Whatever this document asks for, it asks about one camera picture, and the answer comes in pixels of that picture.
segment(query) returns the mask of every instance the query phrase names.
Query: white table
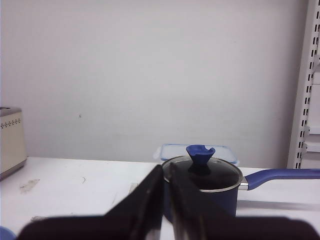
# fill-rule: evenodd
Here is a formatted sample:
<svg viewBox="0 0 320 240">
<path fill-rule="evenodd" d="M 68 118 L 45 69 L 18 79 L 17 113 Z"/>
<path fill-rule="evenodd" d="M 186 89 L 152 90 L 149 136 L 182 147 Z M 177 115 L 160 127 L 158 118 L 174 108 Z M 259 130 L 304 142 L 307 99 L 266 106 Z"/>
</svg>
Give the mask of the white table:
<svg viewBox="0 0 320 240">
<path fill-rule="evenodd" d="M 35 216 L 105 214 L 156 164 L 29 157 L 21 170 L 1 182 L 1 225 L 17 235 Z M 241 170 L 247 175 L 259 169 Z M 237 216 L 249 215 L 305 220 L 320 234 L 320 180 L 273 180 L 251 191 L 239 190 Z M 161 239 L 174 239 L 165 218 Z"/>
</svg>

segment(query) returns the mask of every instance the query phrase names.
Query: blue handle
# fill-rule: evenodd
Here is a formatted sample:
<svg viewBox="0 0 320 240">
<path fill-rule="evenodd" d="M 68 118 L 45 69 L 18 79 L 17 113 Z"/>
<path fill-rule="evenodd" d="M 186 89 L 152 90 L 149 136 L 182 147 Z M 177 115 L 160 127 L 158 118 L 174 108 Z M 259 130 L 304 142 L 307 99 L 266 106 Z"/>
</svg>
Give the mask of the blue handle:
<svg viewBox="0 0 320 240">
<path fill-rule="evenodd" d="M 267 169 L 252 173 L 245 178 L 248 190 L 252 190 L 275 179 L 320 179 L 320 169 Z"/>
<path fill-rule="evenodd" d="M 206 165 L 216 150 L 212 147 L 206 149 L 205 145 L 190 145 L 186 147 L 193 163 L 196 165 Z"/>
</svg>

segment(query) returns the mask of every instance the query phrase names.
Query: blue object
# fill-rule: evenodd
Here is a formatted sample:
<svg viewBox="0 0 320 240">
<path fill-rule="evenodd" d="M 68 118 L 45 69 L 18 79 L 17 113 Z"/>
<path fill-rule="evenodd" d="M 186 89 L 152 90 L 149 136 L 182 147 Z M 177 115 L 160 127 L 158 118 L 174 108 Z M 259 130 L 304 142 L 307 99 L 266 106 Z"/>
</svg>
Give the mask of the blue object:
<svg viewBox="0 0 320 240">
<path fill-rule="evenodd" d="M 188 155 L 186 148 L 189 145 L 193 145 L 193 144 L 165 143 L 161 146 L 159 157 L 162 161 L 167 161 L 172 158 Z M 210 148 L 215 149 L 215 153 L 214 153 L 215 158 L 223 159 L 235 166 L 239 165 L 239 160 L 236 158 L 235 154 L 232 152 L 232 150 L 229 147 L 223 146 L 223 145 L 207 145 L 207 144 L 204 144 L 204 145 L 207 149 L 210 149 Z"/>
<path fill-rule="evenodd" d="M 14 240 L 16 235 L 6 227 L 0 226 L 0 240 Z"/>
<path fill-rule="evenodd" d="M 216 150 L 212 147 L 206 149 L 205 145 L 190 145 L 186 147 L 192 161 L 196 165 L 206 165 Z"/>
<path fill-rule="evenodd" d="M 252 173 L 245 178 L 248 190 L 252 190 L 275 179 L 320 179 L 320 169 L 267 169 Z"/>
</svg>

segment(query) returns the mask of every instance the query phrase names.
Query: blue saucepan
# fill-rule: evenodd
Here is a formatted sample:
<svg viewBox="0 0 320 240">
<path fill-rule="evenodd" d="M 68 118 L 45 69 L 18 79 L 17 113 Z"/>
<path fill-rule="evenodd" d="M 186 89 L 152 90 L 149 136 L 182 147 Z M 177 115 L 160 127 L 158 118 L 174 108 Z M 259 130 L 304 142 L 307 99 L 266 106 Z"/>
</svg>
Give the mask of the blue saucepan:
<svg viewBox="0 0 320 240">
<path fill-rule="evenodd" d="M 169 196 L 169 165 L 176 164 L 188 178 L 212 201 L 232 216 L 236 215 L 238 189 L 252 190 L 275 179 L 320 179 L 320 169 L 266 169 L 243 176 L 235 165 L 212 157 L 215 149 L 204 145 L 190 145 L 189 156 L 178 156 L 162 164 L 164 174 L 164 215 L 171 221 Z"/>
</svg>

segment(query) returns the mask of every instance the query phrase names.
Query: cream toaster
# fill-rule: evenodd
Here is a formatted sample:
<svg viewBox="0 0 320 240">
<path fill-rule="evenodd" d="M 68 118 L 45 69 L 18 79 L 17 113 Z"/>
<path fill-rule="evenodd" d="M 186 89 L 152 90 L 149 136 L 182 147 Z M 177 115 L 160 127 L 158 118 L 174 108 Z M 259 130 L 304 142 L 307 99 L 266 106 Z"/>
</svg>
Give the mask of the cream toaster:
<svg viewBox="0 0 320 240">
<path fill-rule="evenodd" d="M 0 107 L 0 118 L 0 180 L 2 180 L 24 166 L 27 153 L 21 109 L 18 107 Z"/>
</svg>

